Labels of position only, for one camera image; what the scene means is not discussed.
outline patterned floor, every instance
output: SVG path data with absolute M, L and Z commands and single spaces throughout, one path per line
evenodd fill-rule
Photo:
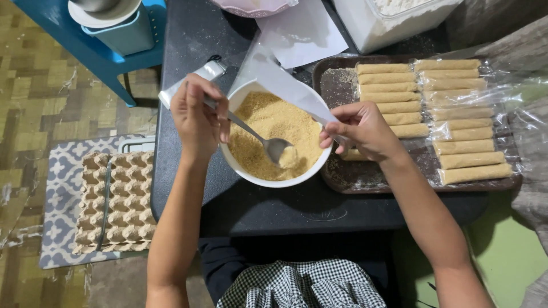
M 133 95 L 155 98 L 158 72 L 130 73 Z M 14 4 L 0 0 L 0 307 L 88 306 L 89 266 L 38 268 L 49 149 L 68 140 L 154 134 L 151 105 L 127 108 Z

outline metal spoon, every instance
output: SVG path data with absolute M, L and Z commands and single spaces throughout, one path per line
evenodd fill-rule
M 204 97 L 204 104 L 213 108 L 213 110 L 216 110 L 215 100 L 207 95 Z M 234 113 L 230 112 L 230 110 L 229 120 L 236 123 L 238 126 L 245 129 L 251 135 L 259 139 L 265 149 L 266 157 L 268 157 L 277 166 L 279 166 L 279 158 L 282 155 L 283 149 L 288 146 L 293 146 L 290 142 L 281 138 L 264 139 L 263 137 L 259 136 L 259 134 L 257 134 L 254 130 L 252 130 L 251 127 L 245 124 L 240 118 L 238 118 Z

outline cardboard egg tray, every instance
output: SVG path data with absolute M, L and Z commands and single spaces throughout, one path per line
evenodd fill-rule
M 95 251 L 105 211 L 105 175 L 109 159 L 111 185 L 103 252 L 148 249 L 156 229 L 150 208 L 154 151 L 109 155 L 89 153 L 82 159 L 82 200 L 73 253 Z

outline blue container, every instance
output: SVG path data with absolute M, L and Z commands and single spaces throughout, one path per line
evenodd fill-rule
M 82 30 L 86 34 L 98 38 L 121 56 L 154 47 L 149 15 L 142 3 L 135 14 L 119 25 L 100 29 L 82 26 Z

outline pink bowl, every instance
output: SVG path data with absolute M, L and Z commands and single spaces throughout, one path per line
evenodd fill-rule
M 241 17 L 245 17 L 245 18 L 267 17 L 267 16 L 270 16 L 270 15 L 277 14 L 281 11 L 284 11 L 287 8 L 290 7 L 290 5 L 286 3 L 286 4 L 283 4 L 283 5 L 280 5 L 278 8 L 276 8 L 273 11 L 263 10 L 263 9 L 245 10 L 245 9 L 241 9 L 241 8 L 238 8 L 238 7 L 234 7 L 232 5 L 221 5 L 216 0 L 211 0 L 211 2 L 215 3 L 215 5 L 217 5 L 218 7 L 220 7 L 221 9 L 223 9 L 223 10 L 229 12 L 229 13 L 232 13 L 234 15 L 238 15 L 238 16 L 241 16 Z

